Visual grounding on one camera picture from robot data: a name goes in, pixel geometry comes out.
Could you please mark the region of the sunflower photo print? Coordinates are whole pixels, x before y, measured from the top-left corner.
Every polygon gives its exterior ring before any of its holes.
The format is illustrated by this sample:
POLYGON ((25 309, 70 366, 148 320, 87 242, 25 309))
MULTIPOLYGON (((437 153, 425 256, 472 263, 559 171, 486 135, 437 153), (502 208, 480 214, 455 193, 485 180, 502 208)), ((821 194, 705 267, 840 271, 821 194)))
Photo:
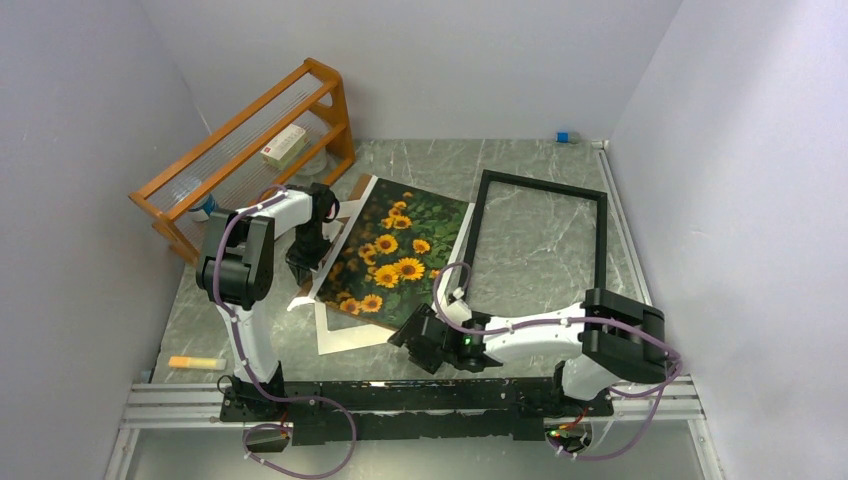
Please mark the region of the sunflower photo print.
POLYGON ((364 200, 316 299, 364 322, 399 329, 431 301, 451 262, 469 204, 378 179, 364 200))

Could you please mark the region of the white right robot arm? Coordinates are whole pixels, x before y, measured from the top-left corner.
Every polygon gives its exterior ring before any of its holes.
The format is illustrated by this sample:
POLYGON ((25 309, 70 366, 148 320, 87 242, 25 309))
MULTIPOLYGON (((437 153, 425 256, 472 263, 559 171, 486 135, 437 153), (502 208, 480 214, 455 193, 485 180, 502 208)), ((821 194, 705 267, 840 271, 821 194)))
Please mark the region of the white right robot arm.
POLYGON ((677 354, 665 342, 663 313, 594 288, 569 307, 523 317, 472 310, 458 287, 420 305, 389 339, 434 374, 442 365, 473 373, 533 356, 557 359, 549 392, 553 408, 572 415, 619 381, 661 384, 677 354))

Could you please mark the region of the white mat board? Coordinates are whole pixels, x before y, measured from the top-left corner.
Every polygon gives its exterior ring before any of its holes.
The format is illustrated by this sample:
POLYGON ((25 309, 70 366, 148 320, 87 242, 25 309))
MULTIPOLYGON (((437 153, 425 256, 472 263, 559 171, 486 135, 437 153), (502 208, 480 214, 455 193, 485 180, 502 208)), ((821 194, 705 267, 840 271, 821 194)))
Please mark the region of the white mat board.
MULTIPOLYGON (((470 222, 473 206, 469 204, 468 212, 460 230, 460 237, 455 243, 451 262, 458 257, 458 251, 470 222)), ((290 306, 311 306, 314 309, 317 349, 319 354, 339 353, 343 351, 376 346, 388 340, 397 330, 380 325, 364 322, 356 317, 344 314, 339 310, 326 306, 321 301, 308 297, 295 297, 290 306)))

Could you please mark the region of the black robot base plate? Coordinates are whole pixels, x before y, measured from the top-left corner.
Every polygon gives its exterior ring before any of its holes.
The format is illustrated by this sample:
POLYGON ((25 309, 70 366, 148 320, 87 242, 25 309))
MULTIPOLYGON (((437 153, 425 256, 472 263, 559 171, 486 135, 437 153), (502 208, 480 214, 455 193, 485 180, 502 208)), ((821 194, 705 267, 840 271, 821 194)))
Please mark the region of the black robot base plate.
POLYGON ((328 442, 481 438, 540 441, 545 429, 578 416, 609 417, 608 391, 565 397, 547 377, 284 384, 288 403, 223 390, 223 423, 284 423, 296 446, 328 442))

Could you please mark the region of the brown backing board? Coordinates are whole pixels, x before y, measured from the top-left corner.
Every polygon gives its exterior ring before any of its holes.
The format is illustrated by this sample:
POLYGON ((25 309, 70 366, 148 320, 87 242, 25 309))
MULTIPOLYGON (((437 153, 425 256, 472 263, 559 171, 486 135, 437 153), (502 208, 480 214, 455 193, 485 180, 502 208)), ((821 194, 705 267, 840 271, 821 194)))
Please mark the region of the brown backing board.
POLYGON ((369 197, 376 179, 370 174, 361 174, 355 184, 340 202, 340 210, 333 220, 324 228, 325 237, 331 241, 331 249, 320 263, 320 268, 312 273, 311 279, 300 288, 299 297, 314 299, 320 288, 328 279, 333 266, 340 259, 353 225, 361 214, 365 201, 369 197))

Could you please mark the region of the black picture frame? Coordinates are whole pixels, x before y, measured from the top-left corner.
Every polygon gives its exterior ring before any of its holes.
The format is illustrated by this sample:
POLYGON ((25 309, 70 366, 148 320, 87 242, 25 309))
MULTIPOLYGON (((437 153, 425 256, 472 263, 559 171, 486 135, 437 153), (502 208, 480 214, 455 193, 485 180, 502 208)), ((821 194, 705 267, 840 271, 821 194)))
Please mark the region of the black picture frame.
POLYGON ((486 170, 454 276, 480 311, 567 306, 606 285, 607 218, 602 191, 486 170))

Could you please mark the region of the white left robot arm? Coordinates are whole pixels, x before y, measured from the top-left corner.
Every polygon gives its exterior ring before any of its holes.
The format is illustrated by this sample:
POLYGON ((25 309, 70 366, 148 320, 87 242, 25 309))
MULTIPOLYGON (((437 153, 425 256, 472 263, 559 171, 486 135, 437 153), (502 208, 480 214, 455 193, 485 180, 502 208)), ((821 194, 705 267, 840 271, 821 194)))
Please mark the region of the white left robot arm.
POLYGON ((331 250, 324 226, 340 207, 330 187, 321 183, 273 185, 267 192, 266 199, 250 207, 210 214, 195 276, 225 322, 234 356, 233 389, 247 395, 247 407, 262 420, 277 418, 287 396, 264 308, 274 280, 276 239, 294 233, 285 260, 296 284, 303 286, 331 250))

